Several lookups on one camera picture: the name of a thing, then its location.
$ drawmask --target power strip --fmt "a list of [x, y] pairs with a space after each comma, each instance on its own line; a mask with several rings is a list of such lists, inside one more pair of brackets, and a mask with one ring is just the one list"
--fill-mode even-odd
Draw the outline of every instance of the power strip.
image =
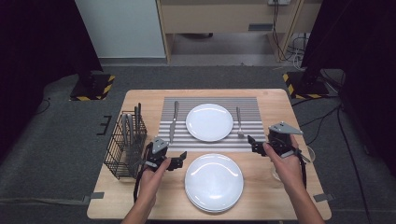
[[291, 0], [268, 0], [268, 5], [269, 6], [274, 6], [275, 4], [278, 4], [280, 6], [286, 6], [290, 5]]

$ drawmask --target gray carpet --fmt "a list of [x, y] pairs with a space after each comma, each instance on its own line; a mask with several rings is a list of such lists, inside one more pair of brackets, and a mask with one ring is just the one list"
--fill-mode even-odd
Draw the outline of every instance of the gray carpet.
[[[282, 74], [294, 68], [255, 66], [104, 67], [115, 75], [105, 100], [72, 102], [69, 94], [77, 76], [48, 85], [20, 140], [0, 167], [0, 198], [44, 198], [80, 201], [90, 195], [106, 154], [106, 145], [125, 93], [137, 89], [286, 89]], [[290, 100], [292, 104], [301, 100]], [[294, 106], [300, 125], [339, 106], [338, 98], [320, 99]], [[356, 162], [372, 223], [396, 220], [396, 179], [379, 158], [365, 154], [347, 114], [340, 120]], [[105, 116], [110, 128], [102, 133]], [[315, 139], [320, 121], [303, 126], [306, 143]], [[335, 200], [326, 223], [369, 223], [352, 159], [334, 111], [321, 123], [310, 145], [317, 152], [315, 167], [322, 187]], [[0, 203], [0, 223], [119, 223], [90, 220], [87, 205]]]

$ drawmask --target wire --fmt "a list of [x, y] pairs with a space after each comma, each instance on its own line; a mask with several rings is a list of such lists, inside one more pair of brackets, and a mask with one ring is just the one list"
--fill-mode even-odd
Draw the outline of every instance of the wire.
[[280, 48], [280, 46], [279, 46], [279, 41], [278, 41], [278, 38], [277, 38], [277, 33], [276, 33], [276, 21], [277, 21], [277, 13], [278, 13], [278, 11], [279, 11], [279, 3], [278, 3], [278, 0], [274, 0], [274, 22], [273, 22], [273, 32], [272, 32], [272, 34], [273, 34], [273, 39], [274, 39], [274, 41], [275, 41], [275, 43], [276, 43], [276, 47], [277, 47], [277, 57], [280, 59], [280, 61], [286, 61], [286, 60], [283, 60], [282, 59], [282, 57], [280, 56], [280, 53], [282, 53], [282, 56], [283, 56], [283, 58], [285, 58], [286, 59], [286, 56], [285, 56], [285, 53], [283, 52], [283, 50]]
[[360, 177], [359, 172], [358, 172], [358, 167], [357, 167], [357, 165], [356, 165], [355, 159], [353, 158], [353, 154], [352, 154], [352, 151], [351, 151], [351, 149], [350, 149], [349, 143], [348, 143], [348, 141], [347, 141], [347, 136], [346, 136], [346, 134], [345, 134], [345, 132], [344, 132], [343, 125], [341, 124], [341, 120], [340, 120], [340, 109], [341, 109], [341, 106], [338, 107], [338, 110], [337, 110], [338, 125], [340, 126], [341, 133], [342, 133], [342, 135], [343, 135], [343, 137], [344, 137], [344, 141], [346, 142], [347, 151], [348, 151], [348, 153], [349, 153], [350, 159], [352, 160], [352, 165], [353, 165], [353, 168], [354, 168], [354, 170], [355, 170], [356, 178], [358, 179], [359, 188], [360, 188], [360, 190], [361, 190], [361, 198], [363, 199], [364, 210], [365, 210], [365, 212], [366, 212], [367, 219], [368, 219], [369, 223], [373, 223], [373, 222], [372, 222], [372, 219], [371, 219], [371, 216], [370, 216], [369, 208], [368, 208], [368, 206], [367, 206], [366, 197], [365, 197], [365, 195], [364, 195], [363, 186], [362, 186], [362, 184], [361, 184], [361, 177]]
[[299, 105], [299, 104], [302, 104], [302, 103], [305, 103], [305, 102], [308, 102], [308, 101], [312, 101], [312, 100], [332, 99], [332, 98], [338, 98], [338, 97], [339, 97], [339, 96], [336, 95], [336, 96], [328, 96], [328, 97], [309, 98], [309, 99], [305, 99], [305, 100], [303, 100], [303, 101], [294, 103], [294, 104], [292, 104], [291, 106]]
[[[152, 147], [152, 142], [150, 144], [148, 144], [145, 148], [145, 150], [143, 151], [143, 159], [146, 160], [149, 154], [149, 148]], [[140, 171], [137, 174], [136, 177], [136, 182], [134, 183], [134, 202], [136, 203], [137, 200], [137, 196], [138, 196], [138, 191], [139, 191], [139, 185], [140, 185], [140, 179], [142, 178], [143, 172], [146, 171], [148, 167], [145, 165], [142, 165], [140, 167]]]
[[301, 68], [300, 65], [298, 64], [298, 61], [300, 59], [300, 56], [297, 56], [298, 53], [298, 49], [296, 50], [296, 53], [294, 55], [294, 59], [293, 59], [293, 65], [294, 67], [299, 70], [299, 71], [305, 71], [305, 69]]
[[295, 38], [293, 39], [293, 41], [292, 41], [292, 46], [288, 45], [288, 48], [286, 49], [287, 53], [290, 53], [290, 56], [287, 57], [287, 58], [285, 58], [285, 59], [282, 60], [282, 61], [294, 62], [295, 59], [294, 59], [293, 61], [290, 61], [290, 60], [289, 60], [293, 55], [295, 55], [294, 58], [295, 58], [296, 56], [300, 56], [300, 57], [302, 57], [302, 58], [304, 57], [304, 52], [305, 52], [305, 50], [304, 50], [304, 49], [295, 48], [295, 46], [296, 46], [295, 41], [298, 40], [298, 39], [307, 40], [308, 38], [306, 38], [306, 37], [300, 37], [300, 36], [295, 37]]
[[322, 125], [322, 123], [323, 123], [323, 120], [326, 119], [327, 117], [329, 117], [329, 116], [330, 116], [335, 110], [337, 110], [340, 106], [341, 106], [341, 104], [338, 105], [336, 108], [334, 108], [333, 110], [331, 110], [331, 111], [328, 112], [326, 115], [324, 115], [324, 116], [322, 116], [322, 117], [320, 117], [320, 118], [313, 119], [313, 120], [311, 120], [311, 121], [308, 121], [308, 122], [305, 123], [305, 124], [300, 125], [300, 127], [304, 127], [305, 125], [308, 125], [308, 124], [310, 124], [310, 123], [312, 123], [312, 122], [314, 122], [314, 121], [320, 119], [320, 123], [319, 123], [319, 127], [318, 127], [317, 134], [315, 135], [314, 139], [312, 139], [309, 143], [307, 143], [307, 145], [311, 145], [313, 142], [315, 142], [315, 140], [317, 140], [317, 138], [318, 138], [318, 136], [319, 136], [319, 132], [320, 132], [321, 125]]

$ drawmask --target wooden table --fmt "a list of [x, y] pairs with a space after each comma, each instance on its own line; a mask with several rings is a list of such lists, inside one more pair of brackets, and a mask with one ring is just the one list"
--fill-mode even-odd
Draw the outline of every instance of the wooden table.
[[[268, 126], [281, 120], [299, 127], [288, 95], [283, 90], [137, 90], [128, 91], [122, 110], [134, 109], [142, 104], [142, 116], [148, 129], [149, 143], [158, 133], [164, 97], [257, 97], [264, 132]], [[300, 149], [308, 155], [304, 139], [296, 135]], [[157, 202], [149, 219], [173, 220], [289, 220], [296, 219], [294, 210], [281, 182], [270, 172], [271, 162], [252, 152], [224, 152], [240, 167], [244, 177], [244, 190], [236, 205], [221, 214], [208, 214], [196, 208], [184, 190], [184, 177], [193, 160], [208, 152], [188, 152], [181, 169], [165, 173], [157, 194]], [[180, 152], [168, 152], [167, 156], [178, 157]], [[323, 193], [313, 165], [306, 166], [307, 190], [311, 197]], [[134, 179], [118, 180], [103, 165], [94, 192], [104, 192], [103, 199], [92, 199], [88, 217], [95, 219], [122, 219], [134, 203]], [[327, 202], [316, 203], [324, 219], [331, 217]]]

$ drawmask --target striped placemat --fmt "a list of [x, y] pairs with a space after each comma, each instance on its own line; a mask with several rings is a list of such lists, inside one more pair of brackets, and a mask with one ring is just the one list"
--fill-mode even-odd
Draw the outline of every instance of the striped placemat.
[[[248, 143], [248, 135], [257, 141], [264, 141], [265, 135], [262, 127], [257, 99], [255, 97], [165, 97], [163, 113], [158, 137], [163, 141], [169, 141], [169, 128], [172, 123], [175, 101], [179, 102], [177, 123], [173, 143], [169, 145], [169, 151], [251, 151]], [[225, 138], [216, 142], [205, 142], [193, 137], [186, 126], [186, 117], [190, 111], [198, 105], [215, 104], [226, 108], [233, 116], [233, 129]], [[239, 138], [238, 119], [236, 107], [241, 111], [241, 124], [245, 137]]]

